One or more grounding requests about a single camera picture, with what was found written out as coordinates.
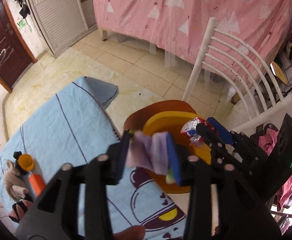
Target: wardrobe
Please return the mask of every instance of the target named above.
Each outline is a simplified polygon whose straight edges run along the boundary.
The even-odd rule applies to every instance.
[[[26,0],[26,2],[35,24],[55,57],[97,28],[93,0]]]

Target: finger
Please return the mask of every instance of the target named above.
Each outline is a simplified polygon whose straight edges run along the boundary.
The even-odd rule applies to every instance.
[[[115,240],[142,240],[145,236],[145,227],[133,226],[123,232],[114,234]]]

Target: candy wrapper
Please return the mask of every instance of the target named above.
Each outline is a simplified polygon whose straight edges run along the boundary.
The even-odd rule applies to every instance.
[[[198,116],[195,117],[194,119],[188,121],[186,124],[184,124],[183,128],[181,129],[181,134],[185,135],[190,140],[190,143],[196,147],[199,147],[199,146],[203,145],[203,143],[204,143],[204,139],[196,131],[196,126],[199,123],[203,123],[210,130],[212,130],[216,134],[218,134],[217,131],[214,129],[214,127],[211,124],[209,124],[209,122],[207,122],[206,120],[204,120]]]

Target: purple cloth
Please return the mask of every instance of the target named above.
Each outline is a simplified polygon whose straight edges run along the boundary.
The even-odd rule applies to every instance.
[[[167,132],[153,136],[136,131],[130,143],[126,165],[142,167],[157,174],[168,174]]]

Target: white metal chair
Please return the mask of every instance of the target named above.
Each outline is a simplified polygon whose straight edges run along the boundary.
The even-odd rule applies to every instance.
[[[292,93],[288,94],[285,98],[282,96],[281,90],[279,88],[279,85],[276,81],[275,76],[273,75],[272,71],[270,70],[269,66],[266,64],[266,62],[262,59],[262,57],[259,55],[259,53],[257,51],[255,51],[255,49],[253,47],[251,47],[250,45],[246,44],[244,41],[242,41],[241,39],[239,39],[238,37],[229,34],[227,32],[224,32],[222,30],[219,30],[217,27],[217,23],[218,20],[216,18],[211,17],[209,19],[208,25],[207,25],[207,29],[205,32],[205,35],[203,37],[203,41],[201,44],[201,47],[199,49],[198,55],[197,55],[197,59],[194,65],[194,68],[192,70],[192,73],[190,75],[188,84],[186,86],[185,89],[185,93],[183,95],[182,100],[183,101],[187,101],[187,99],[189,98],[191,92],[193,91],[193,88],[195,86],[195,83],[198,79],[198,75],[201,71],[201,69],[203,68],[203,65],[206,68],[211,69],[212,71],[214,71],[215,73],[219,74],[220,76],[222,76],[224,79],[226,79],[236,90],[236,92],[238,93],[238,95],[240,96],[242,103],[246,109],[246,112],[248,114],[248,118],[249,121],[247,121],[246,123],[243,123],[241,125],[239,125],[238,127],[232,129],[233,131],[236,132],[241,132],[241,131],[246,131],[248,129],[251,128],[255,128],[258,125],[263,124],[264,122],[267,122],[270,118],[276,116],[277,114],[287,110],[288,108],[290,108],[292,106]],[[270,86],[266,80],[266,78],[264,77],[262,71],[260,70],[260,68],[255,64],[255,62],[249,58],[245,53],[243,53],[241,50],[239,50],[238,48],[236,48],[235,46],[223,41],[220,38],[215,37],[214,35],[216,33],[220,33],[223,35],[223,37],[228,37],[231,38],[235,41],[237,41],[239,44],[241,44],[242,46],[246,47],[250,52],[252,52],[254,54],[254,56],[261,62],[262,66],[266,69],[268,75],[270,76],[271,81],[273,82],[273,85],[276,89],[276,92],[278,94],[279,97],[279,101],[276,103],[276,100],[273,96],[273,93],[270,89]],[[249,72],[249,70],[243,65],[243,63],[241,63],[238,59],[236,59],[235,57],[231,56],[230,54],[228,54],[227,52],[224,52],[223,50],[212,46],[211,42],[212,41],[216,41],[220,44],[223,44],[224,46],[232,49],[233,51],[235,51],[236,53],[238,53],[241,57],[243,57],[246,61],[248,61],[248,63],[256,70],[258,76],[260,77],[260,79],[262,80],[262,82],[264,83],[267,93],[269,95],[270,101],[272,106],[270,108],[267,107],[266,105],[266,101],[262,95],[262,92],[259,88],[259,85],[257,84],[256,80],[253,78],[253,76],[251,75],[251,73]],[[222,60],[216,58],[215,56],[207,53],[208,50],[211,49],[215,52],[218,52],[224,56],[226,56],[227,58],[231,59],[233,62],[235,62],[239,67],[241,67],[243,69],[243,71],[247,74],[249,81],[251,82],[251,84],[254,85],[258,96],[260,98],[262,107],[264,112],[260,113],[257,103],[255,101],[254,96],[252,95],[250,88],[248,87],[245,79],[238,74],[231,66],[229,66],[228,64],[226,64],[225,62],[223,62]],[[250,101],[253,104],[253,108],[254,108],[254,112],[256,114],[255,117],[252,117],[252,115],[249,112],[249,108],[248,108],[248,104],[246,99],[244,98],[241,90],[238,88],[238,86],[235,84],[235,82],[229,78],[225,73],[223,73],[222,71],[218,70],[216,67],[212,66],[211,64],[207,63],[205,61],[206,58],[210,58],[212,60],[214,60],[215,62],[222,64],[225,68],[227,68],[228,70],[230,70],[235,76],[237,76],[237,78],[239,79],[240,83],[243,85],[243,87],[245,88]]]

